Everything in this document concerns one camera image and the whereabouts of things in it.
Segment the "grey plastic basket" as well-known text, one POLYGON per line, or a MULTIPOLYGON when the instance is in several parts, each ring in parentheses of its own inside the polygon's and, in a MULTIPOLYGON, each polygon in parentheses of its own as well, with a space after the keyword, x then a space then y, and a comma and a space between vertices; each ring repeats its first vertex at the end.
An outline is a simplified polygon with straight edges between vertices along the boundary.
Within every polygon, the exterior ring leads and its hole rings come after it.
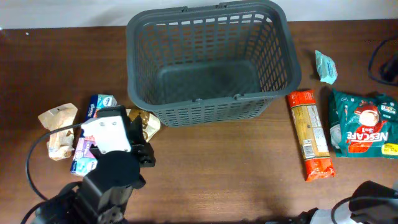
POLYGON ((255 118, 302 77, 272 1, 140 12, 126 26, 126 53, 131 101, 169 127, 255 118))

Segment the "Kleenex tissue multipack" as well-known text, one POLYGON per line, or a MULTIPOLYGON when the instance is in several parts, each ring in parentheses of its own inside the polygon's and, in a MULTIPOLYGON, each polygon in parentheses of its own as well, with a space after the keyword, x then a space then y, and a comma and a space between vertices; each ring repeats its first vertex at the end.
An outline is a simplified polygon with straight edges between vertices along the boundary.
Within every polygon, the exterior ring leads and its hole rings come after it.
MULTIPOLYGON (((92 95, 84 121, 95 118, 98 110, 116 105, 117 101, 113 95, 92 95)), ((84 137, 84 131, 81 131, 70 168, 71 174, 84 177, 96 167, 97 159, 90 151, 92 146, 96 146, 94 137, 84 137)))

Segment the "orange spaghetti packet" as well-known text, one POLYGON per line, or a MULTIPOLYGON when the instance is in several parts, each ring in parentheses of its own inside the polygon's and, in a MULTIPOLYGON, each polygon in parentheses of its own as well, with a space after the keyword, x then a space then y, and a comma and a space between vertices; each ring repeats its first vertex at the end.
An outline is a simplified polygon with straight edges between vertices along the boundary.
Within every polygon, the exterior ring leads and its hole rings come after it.
POLYGON ((305 166, 305 180, 335 176, 313 90, 293 91, 287 96, 305 166))

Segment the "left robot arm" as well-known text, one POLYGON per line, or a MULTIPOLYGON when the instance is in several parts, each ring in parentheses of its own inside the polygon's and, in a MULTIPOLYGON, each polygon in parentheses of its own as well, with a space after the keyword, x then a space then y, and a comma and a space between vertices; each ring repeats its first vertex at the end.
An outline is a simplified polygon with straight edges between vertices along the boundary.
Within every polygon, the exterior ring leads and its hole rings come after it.
POLYGON ((100 109, 77 125, 93 137, 89 148, 96 167, 52 197, 42 197, 23 217, 26 223, 127 223, 124 217, 133 190, 145 186, 140 171, 154 167, 154 150, 144 138, 142 119, 131 119, 123 105, 100 109))

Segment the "brown-top cookie bag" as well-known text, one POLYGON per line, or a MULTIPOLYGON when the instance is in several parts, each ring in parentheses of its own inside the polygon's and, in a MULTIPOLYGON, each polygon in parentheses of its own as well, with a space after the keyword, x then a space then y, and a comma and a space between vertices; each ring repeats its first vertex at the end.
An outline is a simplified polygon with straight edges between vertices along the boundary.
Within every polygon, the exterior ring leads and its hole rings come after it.
POLYGON ((160 130, 160 120, 152 113, 138 109, 127 109, 126 113, 132 120, 137 116, 141 118, 143 135, 147 142, 160 130))

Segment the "light green wipes packet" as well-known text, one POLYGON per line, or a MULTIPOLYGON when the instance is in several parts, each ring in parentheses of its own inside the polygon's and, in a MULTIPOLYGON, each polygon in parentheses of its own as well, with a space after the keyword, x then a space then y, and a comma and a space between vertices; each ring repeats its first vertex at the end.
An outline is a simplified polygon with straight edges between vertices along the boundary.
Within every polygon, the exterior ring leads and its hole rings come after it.
POLYGON ((318 50, 315 51, 315 60, 320 81, 329 85, 334 84, 338 77, 334 61, 318 50))

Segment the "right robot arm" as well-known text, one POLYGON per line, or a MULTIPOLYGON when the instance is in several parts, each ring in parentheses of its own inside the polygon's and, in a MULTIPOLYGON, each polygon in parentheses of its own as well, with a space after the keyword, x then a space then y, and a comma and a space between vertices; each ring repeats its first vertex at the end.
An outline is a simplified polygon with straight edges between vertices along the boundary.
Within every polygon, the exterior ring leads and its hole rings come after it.
MULTIPOLYGON (((330 141, 336 156, 397 158, 397 102, 333 90, 329 96, 330 141)), ((373 181, 329 210, 309 211, 309 223, 397 223, 397 189, 373 181)))

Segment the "green Nescafe coffee bag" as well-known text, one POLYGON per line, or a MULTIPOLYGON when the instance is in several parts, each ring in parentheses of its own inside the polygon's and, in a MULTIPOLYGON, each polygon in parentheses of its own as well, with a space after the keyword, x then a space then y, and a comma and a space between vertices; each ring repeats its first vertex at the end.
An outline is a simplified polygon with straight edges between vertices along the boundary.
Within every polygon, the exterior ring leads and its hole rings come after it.
POLYGON ((336 157, 397 159, 397 101, 390 96, 333 90, 328 124, 336 157))

